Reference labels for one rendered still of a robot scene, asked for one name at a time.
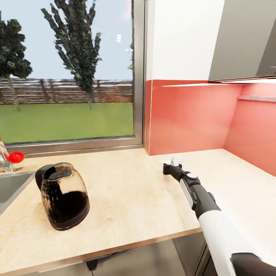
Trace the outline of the paper coffee filter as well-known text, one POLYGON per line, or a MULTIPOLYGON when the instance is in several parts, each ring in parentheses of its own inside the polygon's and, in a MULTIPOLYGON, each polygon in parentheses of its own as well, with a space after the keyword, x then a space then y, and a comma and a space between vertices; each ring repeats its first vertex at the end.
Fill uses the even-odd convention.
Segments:
POLYGON ((172 164, 172 161, 171 161, 171 159, 166 159, 166 160, 164 160, 164 161, 159 161, 159 164, 160 164, 161 166, 169 165, 169 164, 172 164))

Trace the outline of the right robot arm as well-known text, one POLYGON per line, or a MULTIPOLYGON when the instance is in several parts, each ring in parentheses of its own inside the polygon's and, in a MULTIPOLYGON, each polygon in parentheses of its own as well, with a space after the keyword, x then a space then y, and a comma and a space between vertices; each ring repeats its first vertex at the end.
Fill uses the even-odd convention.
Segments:
POLYGON ((170 158, 163 174, 173 176, 195 211, 218 276, 276 276, 276 267, 266 263, 243 238, 217 205, 211 192, 201 185, 196 174, 182 170, 186 158, 170 158))

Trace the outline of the electric kettle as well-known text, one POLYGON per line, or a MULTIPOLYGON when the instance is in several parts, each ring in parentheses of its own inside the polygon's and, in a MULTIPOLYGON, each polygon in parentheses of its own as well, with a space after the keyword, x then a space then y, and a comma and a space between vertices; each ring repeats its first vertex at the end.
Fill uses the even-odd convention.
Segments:
POLYGON ((66 231, 88 215, 90 202, 81 175, 68 162, 49 164, 36 171, 35 180, 51 226, 66 231))

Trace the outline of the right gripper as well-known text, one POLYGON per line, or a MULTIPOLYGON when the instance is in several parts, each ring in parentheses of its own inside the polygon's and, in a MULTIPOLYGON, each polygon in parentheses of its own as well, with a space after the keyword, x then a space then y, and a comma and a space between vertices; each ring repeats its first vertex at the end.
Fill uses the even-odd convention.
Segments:
POLYGON ((164 175, 171 175, 175 178, 175 173, 179 169, 182 169, 182 164, 179 164, 178 166, 172 166, 172 165, 164 165, 163 166, 163 174, 164 175))

